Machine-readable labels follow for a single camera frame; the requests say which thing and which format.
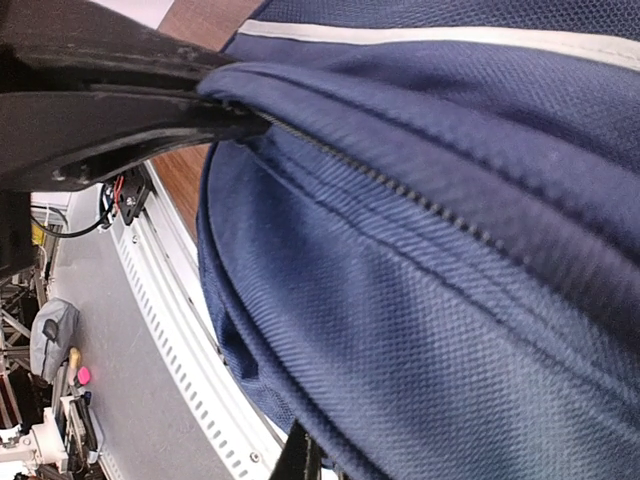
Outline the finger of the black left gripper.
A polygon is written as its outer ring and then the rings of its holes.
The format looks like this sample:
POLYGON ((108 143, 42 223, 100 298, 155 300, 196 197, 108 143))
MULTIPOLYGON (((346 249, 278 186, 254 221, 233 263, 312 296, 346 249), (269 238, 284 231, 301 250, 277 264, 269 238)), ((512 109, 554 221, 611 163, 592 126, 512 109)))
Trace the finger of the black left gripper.
POLYGON ((266 120, 217 102, 122 92, 1 97, 1 187, 77 191, 185 146, 265 132, 266 120))
POLYGON ((232 59, 91 1, 1 3, 1 92, 96 85, 191 92, 232 59))

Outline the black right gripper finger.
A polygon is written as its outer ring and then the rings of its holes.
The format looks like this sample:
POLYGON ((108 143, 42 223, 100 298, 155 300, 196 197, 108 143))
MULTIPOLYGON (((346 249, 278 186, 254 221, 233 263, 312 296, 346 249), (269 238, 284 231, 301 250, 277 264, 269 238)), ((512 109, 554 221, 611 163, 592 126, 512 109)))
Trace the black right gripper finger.
POLYGON ((320 480, 323 452, 298 421, 292 425, 270 480, 320 480))

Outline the navy blue student backpack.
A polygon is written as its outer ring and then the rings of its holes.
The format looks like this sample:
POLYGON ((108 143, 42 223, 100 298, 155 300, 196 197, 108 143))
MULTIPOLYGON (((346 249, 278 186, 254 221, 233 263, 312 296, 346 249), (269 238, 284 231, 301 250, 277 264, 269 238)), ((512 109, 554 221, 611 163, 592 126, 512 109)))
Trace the navy blue student backpack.
POLYGON ((199 91, 204 297, 353 479, 639 475, 639 5, 267 1, 199 91))

